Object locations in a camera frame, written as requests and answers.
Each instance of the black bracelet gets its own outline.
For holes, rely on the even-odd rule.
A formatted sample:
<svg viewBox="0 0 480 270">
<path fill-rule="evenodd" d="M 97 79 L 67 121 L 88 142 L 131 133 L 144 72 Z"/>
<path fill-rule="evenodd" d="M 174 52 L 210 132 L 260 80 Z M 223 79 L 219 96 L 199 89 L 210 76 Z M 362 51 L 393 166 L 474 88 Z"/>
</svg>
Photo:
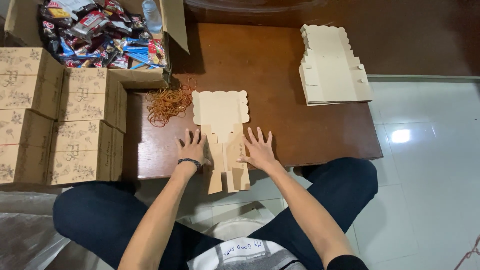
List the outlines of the black bracelet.
<svg viewBox="0 0 480 270">
<path fill-rule="evenodd" d="M 184 161 L 191 161 L 195 164 L 195 166 L 197 166 L 197 171 L 199 171 L 201 168 L 202 168 L 202 165 L 200 164 L 200 162 L 196 161 L 196 160 L 192 160 L 192 159 L 180 159 L 179 160 L 179 164 L 184 162 Z"/>
</svg>

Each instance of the leg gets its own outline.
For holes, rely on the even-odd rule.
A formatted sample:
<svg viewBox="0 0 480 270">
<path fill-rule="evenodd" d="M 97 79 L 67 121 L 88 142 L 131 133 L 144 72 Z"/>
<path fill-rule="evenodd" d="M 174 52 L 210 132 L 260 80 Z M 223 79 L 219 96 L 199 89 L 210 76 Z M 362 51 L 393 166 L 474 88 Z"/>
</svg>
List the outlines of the leg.
<svg viewBox="0 0 480 270">
<path fill-rule="evenodd" d="M 148 210 L 125 185 L 85 183 L 59 195 L 53 206 L 55 229 L 114 269 Z M 176 222 L 160 268 L 186 269 L 187 261 L 221 242 Z"/>
<path fill-rule="evenodd" d="M 367 160 L 342 158 L 304 176 L 313 184 L 307 189 L 347 232 L 357 215 L 378 192 L 377 170 Z M 290 208 L 282 211 L 249 237 L 275 242 L 292 252 L 307 269 L 321 269 L 322 261 L 305 233 L 298 226 Z"/>
</svg>

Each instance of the wooden table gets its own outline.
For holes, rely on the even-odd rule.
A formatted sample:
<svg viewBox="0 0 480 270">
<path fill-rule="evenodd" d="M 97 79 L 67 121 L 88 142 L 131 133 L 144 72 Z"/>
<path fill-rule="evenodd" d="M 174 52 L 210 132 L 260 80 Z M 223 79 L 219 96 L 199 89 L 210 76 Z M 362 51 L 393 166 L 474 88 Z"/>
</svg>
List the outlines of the wooden table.
<svg viewBox="0 0 480 270">
<path fill-rule="evenodd" d="M 284 166 L 322 164 L 340 157 L 377 159 L 382 151 L 367 103 L 307 107 L 299 64 L 305 50 L 300 30 L 262 26 L 188 25 L 191 55 L 170 42 L 174 80 L 186 73 L 198 91 L 248 93 L 250 122 L 274 135 Z M 130 91 L 123 173 L 127 178 L 168 177 L 177 164 L 174 136 L 194 130 L 192 106 L 163 128 L 147 118 L 145 93 Z"/>
</svg>

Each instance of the open cardboard box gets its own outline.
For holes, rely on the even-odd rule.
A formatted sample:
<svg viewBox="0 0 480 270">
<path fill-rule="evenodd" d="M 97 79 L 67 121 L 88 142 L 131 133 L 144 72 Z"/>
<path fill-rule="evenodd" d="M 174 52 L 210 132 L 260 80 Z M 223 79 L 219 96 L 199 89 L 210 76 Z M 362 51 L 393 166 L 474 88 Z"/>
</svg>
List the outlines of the open cardboard box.
<svg viewBox="0 0 480 270">
<path fill-rule="evenodd" d="M 12 39 L 12 42 L 21 47 L 43 47 L 37 18 L 39 2 L 36 0 L 11 0 L 5 22 L 7 40 Z M 143 15 L 143 0 L 118 0 L 118 2 L 128 12 Z M 154 34 L 154 38 L 163 37 L 167 59 L 169 59 L 169 36 L 189 53 L 183 0 L 159 0 L 157 6 L 162 13 L 163 32 Z M 166 87 L 170 78 L 170 73 L 162 68 L 151 70 L 112 69 L 112 72 L 118 75 L 117 77 L 125 89 Z"/>
</svg>

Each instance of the plastic bottle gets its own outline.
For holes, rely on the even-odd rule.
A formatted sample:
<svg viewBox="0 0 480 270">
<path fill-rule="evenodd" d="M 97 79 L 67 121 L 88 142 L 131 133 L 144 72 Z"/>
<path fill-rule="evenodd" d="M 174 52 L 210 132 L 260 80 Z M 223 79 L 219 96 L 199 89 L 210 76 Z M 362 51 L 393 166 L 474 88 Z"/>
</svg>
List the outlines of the plastic bottle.
<svg viewBox="0 0 480 270">
<path fill-rule="evenodd" d="M 142 8 L 148 30 L 150 30 L 152 34 L 159 34 L 162 31 L 162 15 L 160 15 L 155 2 L 153 0 L 145 0 L 142 3 Z"/>
</svg>

